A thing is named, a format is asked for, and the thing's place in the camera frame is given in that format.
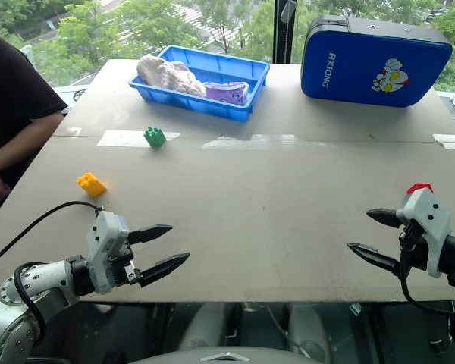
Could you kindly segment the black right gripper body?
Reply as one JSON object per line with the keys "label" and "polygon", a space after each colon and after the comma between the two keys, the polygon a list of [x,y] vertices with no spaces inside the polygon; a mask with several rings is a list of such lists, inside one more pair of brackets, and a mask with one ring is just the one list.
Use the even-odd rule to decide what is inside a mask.
{"label": "black right gripper body", "polygon": [[410,221],[400,232],[400,275],[408,275],[411,268],[427,269],[428,243],[424,230],[417,221]]}

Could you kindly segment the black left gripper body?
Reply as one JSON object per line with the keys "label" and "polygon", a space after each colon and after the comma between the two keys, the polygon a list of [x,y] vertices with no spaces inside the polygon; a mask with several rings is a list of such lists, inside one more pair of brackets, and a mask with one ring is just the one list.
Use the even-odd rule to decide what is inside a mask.
{"label": "black left gripper body", "polygon": [[140,270],[135,267],[133,258],[133,251],[128,242],[111,256],[111,270],[116,287],[132,285],[140,279]]}

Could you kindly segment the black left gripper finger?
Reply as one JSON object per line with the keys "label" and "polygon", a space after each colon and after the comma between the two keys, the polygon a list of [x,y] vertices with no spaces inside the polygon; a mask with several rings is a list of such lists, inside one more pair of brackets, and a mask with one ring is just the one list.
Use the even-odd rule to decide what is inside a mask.
{"label": "black left gripper finger", "polygon": [[180,253],[157,262],[151,268],[140,273],[138,284],[145,287],[164,278],[180,267],[189,257],[190,253]]}
{"label": "black left gripper finger", "polygon": [[127,241],[130,245],[146,243],[159,238],[172,229],[173,227],[167,224],[156,224],[136,231],[131,231],[128,234]]}

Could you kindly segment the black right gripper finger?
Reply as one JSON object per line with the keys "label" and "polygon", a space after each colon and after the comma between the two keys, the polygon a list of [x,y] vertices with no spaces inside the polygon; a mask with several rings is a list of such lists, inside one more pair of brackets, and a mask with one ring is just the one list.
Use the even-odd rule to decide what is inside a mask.
{"label": "black right gripper finger", "polygon": [[397,217],[397,211],[395,209],[370,209],[366,212],[366,215],[388,227],[399,228],[401,226],[401,220]]}
{"label": "black right gripper finger", "polygon": [[381,254],[377,249],[361,243],[346,243],[346,245],[369,264],[389,271],[392,274],[400,273],[400,263],[394,258]]}

